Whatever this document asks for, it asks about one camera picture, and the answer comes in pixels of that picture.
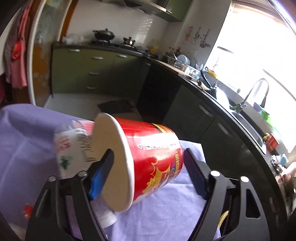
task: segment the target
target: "cabinet door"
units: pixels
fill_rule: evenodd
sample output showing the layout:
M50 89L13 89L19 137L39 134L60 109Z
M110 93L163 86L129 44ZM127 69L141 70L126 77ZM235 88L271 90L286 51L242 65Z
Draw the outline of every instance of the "cabinet door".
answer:
M158 4L166 8L167 12L158 13L157 16L167 20L168 22L182 22L191 2L192 0L159 0Z
M165 6L167 13L183 21L192 0L169 0Z
M143 88L144 82L145 82L147 75L149 73L150 67L151 67L150 61L147 61L147 60L143 61L140 71L139 71L139 76L137 79L138 84L134 90L135 91L135 99L134 99L135 103L138 102L141 90Z
M75 93L85 73L80 49L53 49L51 83L53 93Z
M185 86L181 86L162 124L180 140L198 142L213 122L214 111Z
M115 61L108 81L107 94L128 99L135 99L138 89L138 73L142 58L116 53Z
M221 117L216 117L200 140L207 164L225 177L239 179L254 172L253 156L242 139Z
M137 110L146 122L160 124L166 116L181 83L162 67L152 65L141 90Z

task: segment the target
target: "kitchen cabinet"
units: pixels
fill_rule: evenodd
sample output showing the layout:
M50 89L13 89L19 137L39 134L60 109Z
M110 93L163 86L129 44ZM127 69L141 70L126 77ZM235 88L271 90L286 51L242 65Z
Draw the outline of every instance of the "kitchen cabinet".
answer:
M192 0L159 0L158 5L164 7L167 12L161 12L157 16L168 22L182 22L191 2Z
M217 116L200 139L207 164L225 177L239 179L253 172L254 157L236 132Z
M152 64L136 107L146 122L160 124L166 116L181 83L170 71Z
M114 52L57 48L52 56L53 93L105 94Z
M143 58L87 48L53 48L52 92L91 93L136 101Z
M182 85L162 124L171 128L180 140L198 142L214 118L214 111Z
M142 65L141 65L141 68L140 68L140 71L139 71L139 75L138 75L138 80L137 80L138 85L134 89L134 91L135 91L135 94L134 94L135 103L138 102L142 87L143 87L144 82L145 82L145 80L147 78L150 67L151 67L151 62L149 60L145 60L145 61L142 62Z
M138 80L143 59L129 54L115 53L106 94L135 100L142 86Z

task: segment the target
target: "seasoning bottle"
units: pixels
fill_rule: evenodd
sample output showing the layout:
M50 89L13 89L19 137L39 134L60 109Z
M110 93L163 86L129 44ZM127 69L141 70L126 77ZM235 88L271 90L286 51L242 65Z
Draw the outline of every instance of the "seasoning bottle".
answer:
M160 42L161 42L161 41L160 41L159 39L157 39L157 40L155 41L155 44L151 46L149 52L150 52L150 53L156 53L157 50L158 50L158 46L159 46Z
M181 48L179 47L179 48L176 50L175 55L176 55L176 57L178 57L180 54L181 54Z

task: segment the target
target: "red paper cup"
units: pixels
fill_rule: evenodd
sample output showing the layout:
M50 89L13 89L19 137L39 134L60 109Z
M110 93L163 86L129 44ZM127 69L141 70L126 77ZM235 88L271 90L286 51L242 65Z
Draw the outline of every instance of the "red paper cup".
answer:
M95 119L91 145L97 160L108 148L114 152L102 196L118 212L173 180L183 166L179 139L162 125L100 113Z

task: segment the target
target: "range hood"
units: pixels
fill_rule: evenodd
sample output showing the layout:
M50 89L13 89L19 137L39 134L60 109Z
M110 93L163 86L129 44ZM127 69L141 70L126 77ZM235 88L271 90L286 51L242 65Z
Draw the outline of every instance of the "range hood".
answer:
M149 15L166 12L166 9L157 5L157 0L102 0L103 2L116 2L120 5L140 9Z

